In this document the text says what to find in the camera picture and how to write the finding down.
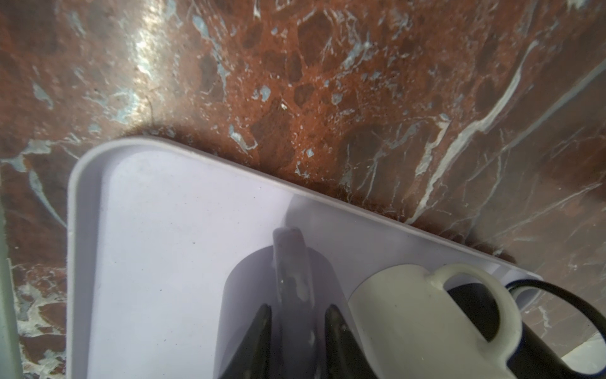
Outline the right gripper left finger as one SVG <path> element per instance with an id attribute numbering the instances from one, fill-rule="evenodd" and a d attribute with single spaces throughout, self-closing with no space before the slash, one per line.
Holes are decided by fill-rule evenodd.
<path id="1" fill-rule="evenodd" d="M 262 304 L 220 378 L 269 378 L 271 306 Z"/>

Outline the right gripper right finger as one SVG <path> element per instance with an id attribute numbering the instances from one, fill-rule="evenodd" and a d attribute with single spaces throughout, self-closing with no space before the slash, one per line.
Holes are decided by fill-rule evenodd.
<path id="1" fill-rule="evenodd" d="M 377 378 L 344 316 L 334 304 L 325 312 L 324 336 L 328 378 Z"/>

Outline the lilac purple mug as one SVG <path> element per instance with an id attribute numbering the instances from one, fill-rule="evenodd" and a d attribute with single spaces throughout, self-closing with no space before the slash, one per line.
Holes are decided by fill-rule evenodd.
<path id="1" fill-rule="evenodd" d="M 243 258 L 223 288 L 214 377 L 221 377 L 258 311 L 270 311 L 269 375 L 327 378 L 325 314 L 336 306 L 356 326 L 336 271 L 297 228 L 274 230 L 271 246 Z"/>

